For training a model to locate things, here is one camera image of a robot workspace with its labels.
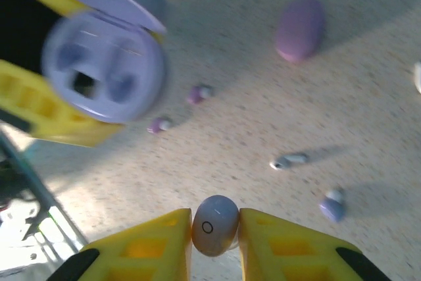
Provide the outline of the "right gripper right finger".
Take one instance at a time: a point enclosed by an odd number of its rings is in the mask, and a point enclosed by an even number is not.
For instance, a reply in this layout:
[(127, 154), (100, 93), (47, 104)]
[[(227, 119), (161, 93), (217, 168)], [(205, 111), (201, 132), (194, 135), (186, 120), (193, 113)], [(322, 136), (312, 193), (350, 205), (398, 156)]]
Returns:
[(239, 211), (244, 280), (387, 280), (355, 245), (255, 209)]

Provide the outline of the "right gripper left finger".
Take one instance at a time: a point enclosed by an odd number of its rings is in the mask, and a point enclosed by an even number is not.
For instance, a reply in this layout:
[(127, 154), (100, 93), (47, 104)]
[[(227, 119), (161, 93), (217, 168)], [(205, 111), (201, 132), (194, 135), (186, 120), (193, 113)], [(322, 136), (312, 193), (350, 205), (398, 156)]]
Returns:
[(190, 279), (191, 210), (177, 209), (89, 243), (50, 280)]

